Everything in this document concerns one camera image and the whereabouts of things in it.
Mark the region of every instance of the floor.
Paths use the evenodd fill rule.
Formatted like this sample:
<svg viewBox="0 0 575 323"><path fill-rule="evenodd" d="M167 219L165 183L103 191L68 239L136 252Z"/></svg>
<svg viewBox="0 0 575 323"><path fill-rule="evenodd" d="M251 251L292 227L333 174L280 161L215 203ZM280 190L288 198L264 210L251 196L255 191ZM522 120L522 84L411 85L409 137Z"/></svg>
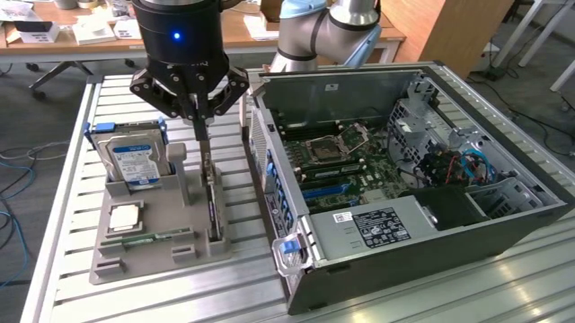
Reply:
<svg viewBox="0 0 575 323"><path fill-rule="evenodd" d="M499 47L511 35L514 27L515 24L502 25L494 37L494 42ZM566 131L572 129L575 111L563 112L560 110L562 99L559 95L548 90L548 87L574 57L575 48L572 46L555 39L548 39L526 68L519 68L515 64L511 65L520 78L511 79L506 77L498 82L490 83L502 97L512 104L514 109L531 115L538 120L556 125ZM237 66L259 67L261 63L269 63L271 58L272 55L237 55L232 57L232 61ZM136 61L136 64L143 66L144 61ZM40 64L43 70L49 69L52 66L52 64ZM133 72L133 69L124 66L121 61L87 63L87 66L96 74L101 75L129 74ZM48 99L44 102L35 101L27 89L28 84L33 82L37 76L37 73L32 73L25 70L24 65L17 64L12 67L9 74L0 78L0 97L4 100L1 103L3 109L0 109L0 120L7 120L0 128L0 150L13 147L33 147L53 141L64 141L71 137L85 83L84 74L71 69L53 81L48 82L41 89L48 94ZM472 75L472 78L482 79L479 75ZM499 109L507 110L495 93L486 85L475 84L474 87ZM563 95L575 104L575 77L567 82ZM535 139L540 142L543 141L543 131L536 124L526 118L518 118L515 122ZM555 150L568 152L572 146L568 136L555 131L548 132L548 144L551 147ZM43 156L61 153L63 149L64 147L55 147L47 150ZM575 159L560 155L558 158L575 170ZM28 160L21 159L19 163L13 164L24 166L28 162ZM39 161L35 166L35 183L15 198L7 201L20 220L32 252L31 264L24 274L17 278L19 280L32 278L33 258L40 250L63 162L63 159ZM0 187L8 185L20 174L20 171L0 168ZM0 231L0 242L7 237L5 231ZM0 250L0 281L8 279L19 271L21 262L23 250L17 236L15 236L7 247ZM27 290L27 285L0 289L0 323L19 321Z"/></svg>

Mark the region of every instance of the wooden cabinet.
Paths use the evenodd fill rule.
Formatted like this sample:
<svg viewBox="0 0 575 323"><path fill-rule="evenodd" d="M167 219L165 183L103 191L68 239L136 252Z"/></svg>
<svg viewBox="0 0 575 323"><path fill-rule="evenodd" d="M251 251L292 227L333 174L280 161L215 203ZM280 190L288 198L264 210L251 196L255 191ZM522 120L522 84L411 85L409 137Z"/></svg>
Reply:
<svg viewBox="0 0 575 323"><path fill-rule="evenodd" d="M478 63L514 0L381 0L405 34L395 62L441 61L460 77Z"/></svg>

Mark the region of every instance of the motherboard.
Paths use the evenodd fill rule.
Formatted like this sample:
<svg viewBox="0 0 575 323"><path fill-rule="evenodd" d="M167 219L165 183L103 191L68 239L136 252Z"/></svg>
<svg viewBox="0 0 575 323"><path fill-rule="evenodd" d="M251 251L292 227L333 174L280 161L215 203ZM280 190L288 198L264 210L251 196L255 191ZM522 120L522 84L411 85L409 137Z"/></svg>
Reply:
<svg viewBox="0 0 575 323"><path fill-rule="evenodd" d="M309 214L395 199L408 189L384 148L381 127L341 122L317 129L316 138L305 131L284 133L284 146Z"/></svg>

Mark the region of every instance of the metal slotted table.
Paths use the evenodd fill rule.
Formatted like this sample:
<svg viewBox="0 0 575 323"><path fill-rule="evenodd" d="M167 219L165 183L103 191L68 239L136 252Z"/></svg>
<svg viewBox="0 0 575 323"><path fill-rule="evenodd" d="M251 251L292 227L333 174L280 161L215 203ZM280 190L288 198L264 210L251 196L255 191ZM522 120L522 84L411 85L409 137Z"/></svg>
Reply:
<svg viewBox="0 0 575 323"><path fill-rule="evenodd" d="M454 83L452 72L437 73ZM87 85L21 322L526 322L575 318L575 217L567 215L504 254L299 316L285 314L240 139L237 104L209 128L223 171L229 260L93 286L88 282L105 173L83 124L156 119L129 93L131 76ZM458 91L575 193L574 175L470 87ZM200 162L193 131L168 119L171 142Z"/></svg>

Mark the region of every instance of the blue cable on floor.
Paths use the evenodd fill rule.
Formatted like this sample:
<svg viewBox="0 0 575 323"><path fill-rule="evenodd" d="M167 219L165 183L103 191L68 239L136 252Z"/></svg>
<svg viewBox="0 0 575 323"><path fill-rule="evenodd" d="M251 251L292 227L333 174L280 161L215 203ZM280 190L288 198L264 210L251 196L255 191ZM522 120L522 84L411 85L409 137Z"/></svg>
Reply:
<svg viewBox="0 0 575 323"><path fill-rule="evenodd" d="M19 270L19 272L0 285L0 289L9 284L11 281L13 281L15 279L17 279L17 277L24 273L24 271L27 270L28 267L28 253L27 253L27 245L24 242L24 235L21 233L21 227L20 227L20 222L17 222L17 219L7 212L1 212L0 214L3 214L5 217L8 217L8 220L12 220L12 225L16 226L16 232L17 232L17 236L20 237L20 242L21 242L21 248L24 251L24 263L21 266L21 269Z"/></svg>
<svg viewBox="0 0 575 323"><path fill-rule="evenodd" d="M15 197L16 195L19 195L31 185L32 185L32 182L35 181L35 170L33 169L31 169L29 167L25 167L25 166L13 166L13 165L9 165L9 164L7 164L7 163L4 163L4 162L1 162L0 161L0 166L4 166L4 167L8 167L8 168L15 168L15 169L17 169L17 170L25 170L28 173L29 173L29 179L28 179L28 182L27 182L27 184L20 188L20 190L17 190L16 191L16 193L13 193L12 195L9 195L8 197L4 197L4 198L0 198L0 199L3 199L3 200L7 200L7 199L11 199L12 197Z"/></svg>

